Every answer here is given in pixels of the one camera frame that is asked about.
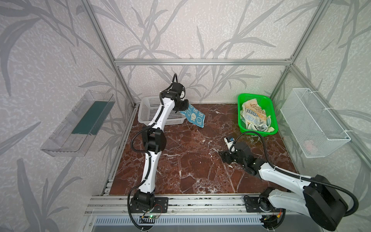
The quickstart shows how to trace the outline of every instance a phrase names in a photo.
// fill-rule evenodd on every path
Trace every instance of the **green basket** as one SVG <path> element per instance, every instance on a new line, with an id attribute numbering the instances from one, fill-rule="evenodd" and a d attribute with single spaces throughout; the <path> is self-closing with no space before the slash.
<path id="1" fill-rule="evenodd" d="M 273 132 L 262 132 L 262 131 L 255 131 L 258 132 L 261 136 L 265 137 L 267 135 L 276 134 L 278 132 L 278 124 L 276 119 L 275 110 L 273 108 L 272 100 L 270 100 L 269 97 L 258 95 L 258 94 L 240 94 L 238 95 L 238 125 L 240 126 L 240 131 L 246 132 L 246 131 L 252 131 L 246 129 L 246 124 L 241 121 L 241 115 L 240 111 L 242 110 L 242 104 L 248 100 L 256 98 L 257 103 L 259 106 L 265 110 L 267 117 L 270 115 L 270 119 L 272 120 L 271 127 L 273 127 L 275 130 Z"/>

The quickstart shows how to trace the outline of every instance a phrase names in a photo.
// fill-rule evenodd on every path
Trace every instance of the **white basket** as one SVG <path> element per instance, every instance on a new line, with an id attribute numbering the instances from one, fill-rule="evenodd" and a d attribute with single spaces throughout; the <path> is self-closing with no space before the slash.
<path id="1" fill-rule="evenodd" d="M 307 158 L 328 156 L 350 141 L 347 132 L 309 88 L 292 89 L 281 112 Z"/>
<path id="2" fill-rule="evenodd" d="M 138 112 L 138 122 L 148 125 L 161 104 L 159 96 L 144 97 L 140 102 L 139 112 Z M 172 110 L 167 117 L 165 125 L 182 124 L 186 117 L 182 115 L 179 111 L 175 112 Z"/>

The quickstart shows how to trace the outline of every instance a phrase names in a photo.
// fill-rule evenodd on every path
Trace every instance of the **wallpaper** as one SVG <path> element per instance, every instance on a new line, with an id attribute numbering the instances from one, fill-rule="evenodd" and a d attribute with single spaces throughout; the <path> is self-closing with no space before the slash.
<path id="1" fill-rule="evenodd" d="M 116 59 L 286 59 L 319 0 L 91 0 Z M 283 67 L 121 66 L 136 102 L 166 88 L 174 72 L 191 102 L 236 102 L 271 92 Z"/>
<path id="2" fill-rule="evenodd" d="M 132 108 L 79 1 L 0 1 L 0 231 L 75 231 Z M 116 103 L 85 157 L 41 145 L 88 90 Z"/>
<path id="3" fill-rule="evenodd" d="M 177 73 L 190 102 L 236 103 L 241 93 L 269 97 L 283 69 L 284 66 L 126 66 L 121 73 L 136 102 L 158 95 L 170 85 L 169 75 L 172 78 L 171 73 Z"/>
<path id="4" fill-rule="evenodd" d="M 296 60 L 300 70 L 329 101 L 363 142 L 370 147 L 371 111 L 371 1 L 332 1 L 330 7 Z M 331 183 L 351 190 L 359 200 L 358 211 L 342 219 L 337 231 L 366 232 L 371 227 L 371 172 L 346 144 L 323 158 L 308 159 L 281 115 L 280 108 L 292 88 L 302 88 L 289 74 L 273 99 L 279 132 L 297 170 L 304 175 L 325 176 Z"/>

